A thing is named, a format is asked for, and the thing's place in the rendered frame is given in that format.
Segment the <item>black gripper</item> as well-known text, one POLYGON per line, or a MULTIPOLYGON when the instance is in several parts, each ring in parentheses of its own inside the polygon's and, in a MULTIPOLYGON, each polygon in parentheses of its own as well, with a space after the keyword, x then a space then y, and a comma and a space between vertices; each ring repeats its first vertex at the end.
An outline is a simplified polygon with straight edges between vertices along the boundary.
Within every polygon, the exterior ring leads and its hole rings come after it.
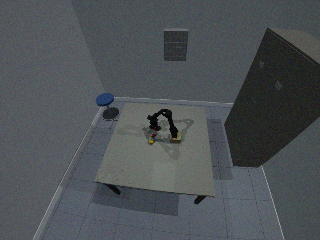
MULTIPOLYGON (((153 120, 152 121, 150 121, 150 124, 152 124, 153 123, 153 120)), ((160 127, 160 126, 158 126, 158 122, 157 123, 153 123, 154 125, 155 125, 155 129, 157 130, 157 131, 160 131, 162 128, 160 127)))

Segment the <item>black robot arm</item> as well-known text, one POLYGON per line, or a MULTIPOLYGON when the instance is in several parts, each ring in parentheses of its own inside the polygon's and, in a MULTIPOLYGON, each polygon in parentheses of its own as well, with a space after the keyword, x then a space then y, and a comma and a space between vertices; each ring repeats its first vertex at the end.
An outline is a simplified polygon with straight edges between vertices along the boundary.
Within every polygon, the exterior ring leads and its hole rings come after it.
MULTIPOLYGON (((178 129, 175 127, 173 119, 172 119, 172 111, 168 110, 168 109, 162 109, 160 110, 158 113, 155 113, 153 116, 148 116, 148 120, 153 121, 154 124, 156 124, 159 120, 157 119, 158 116, 163 115, 164 117, 166 117, 168 119, 169 125, 170 125, 170 132, 172 135, 172 138, 177 139, 178 138, 178 129), (164 114, 164 112, 166 112, 164 114)), ((155 129, 155 125, 151 124, 149 127, 154 130, 155 129)))

